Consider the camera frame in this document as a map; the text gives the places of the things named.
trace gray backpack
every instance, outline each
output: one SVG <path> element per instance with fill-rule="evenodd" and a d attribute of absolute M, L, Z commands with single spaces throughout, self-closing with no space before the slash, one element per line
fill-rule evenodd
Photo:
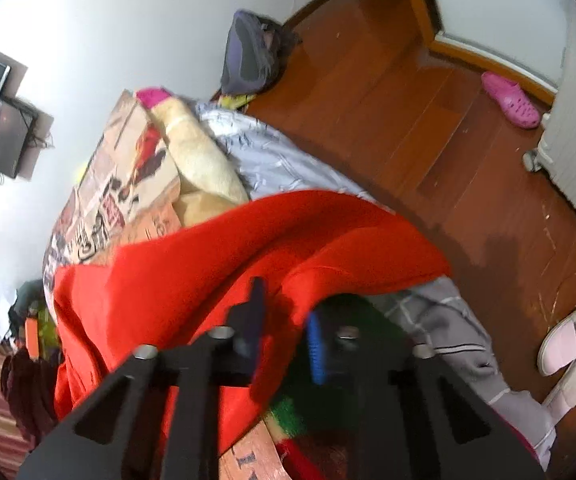
<path fill-rule="evenodd" d="M 221 76 L 221 93 L 256 94 L 281 75 L 299 36 L 279 23 L 249 10 L 235 12 Z"/>

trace blanket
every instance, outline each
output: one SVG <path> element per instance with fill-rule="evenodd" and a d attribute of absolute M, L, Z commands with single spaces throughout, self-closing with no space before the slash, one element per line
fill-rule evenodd
<path fill-rule="evenodd" d="M 67 415 L 136 346 L 187 344 L 223 323 L 261 276 L 267 316 L 260 365 L 249 388 L 221 392 L 224 452 L 267 407 L 319 301 L 341 292 L 401 290 L 447 272 L 441 253 L 404 218 L 326 191 L 247 203 L 167 237 L 120 247 L 109 266 L 63 267 L 55 288 L 65 355 L 57 416 Z"/>

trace wooden floor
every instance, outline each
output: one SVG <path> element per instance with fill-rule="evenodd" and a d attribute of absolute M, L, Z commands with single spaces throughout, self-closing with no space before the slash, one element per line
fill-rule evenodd
<path fill-rule="evenodd" d="M 407 0 L 330 0 L 279 83 L 248 113 L 354 178 L 444 253 L 493 337 L 512 388 L 541 402 L 544 336 L 576 307 L 576 214 L 522 153 L 540 130 L 508 123 L 479 73 L 431 58 Z M 550 471 L 576 453 L 576 408 Z"/>

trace newspaper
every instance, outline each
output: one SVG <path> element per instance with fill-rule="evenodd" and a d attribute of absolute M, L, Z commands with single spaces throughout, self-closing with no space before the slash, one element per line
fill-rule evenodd
<path fill-rule="evenodd" d="M 263 420 L 219 459 L 219 480 L 290 480 Z"/>
<path fill-rule="evenodd" d="M 178 229 L 169 204 L 179 190 L 177 165 L 161 133 L 141 104 L 124 91 L 52 230 L 43 258 L 50 314 L 56 319 L 54 276 L 60 266 L 101 263 L 112 253 L 100 254 L 106 247 Z"/>

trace gray bedsheet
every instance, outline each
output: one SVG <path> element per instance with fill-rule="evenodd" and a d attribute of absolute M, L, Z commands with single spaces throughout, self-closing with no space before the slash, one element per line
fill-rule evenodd
<path fill-rule="evenodd" d="M 237 169 L 250 199 L 300 189 L 329 189 L 375 202 L 345 175 L 300 150 L 283 133 L 247 115 L 197 103 L 196 114 Z"/>

